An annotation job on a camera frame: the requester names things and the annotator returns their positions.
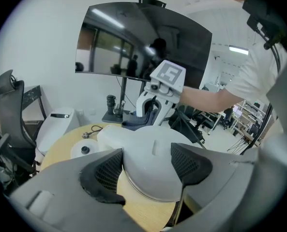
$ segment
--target chair backrest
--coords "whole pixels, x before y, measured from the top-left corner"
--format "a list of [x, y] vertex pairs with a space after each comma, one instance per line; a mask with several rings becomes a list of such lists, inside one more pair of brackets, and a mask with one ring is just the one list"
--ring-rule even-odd
[[2, 134], [10, 134], [10, 145], [15, 148], [35, 148], [23, 130], [22, 102], [24, 81], [13, 81], [12, 71], [0, 76], [0, 127]]

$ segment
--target floor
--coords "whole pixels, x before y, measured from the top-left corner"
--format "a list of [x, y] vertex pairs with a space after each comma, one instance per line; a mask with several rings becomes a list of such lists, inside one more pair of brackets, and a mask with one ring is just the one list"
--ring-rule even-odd
[[[169, 127], [168, 122], [167, 121], [163, 122], [162, 126]], [[236, 144], [241, 139], [241, 136], [239, 134], [234, 136], [232, 132], [230, 132], [230, 129], [224, 130], [223, 126], [221, 125], [217, 125], [210, 135], [208, 135], [207, 133], [209, 131], [209, 129], [207, 128], [202, 129], [200, 127], [199, 130], [202, 131], [202, 135], [205, 139], [204, 146], [208, 150], [231, 154], [234, 152], [234, 150], [230, 151], [227, 150], [230, 149], [234, 144]]]

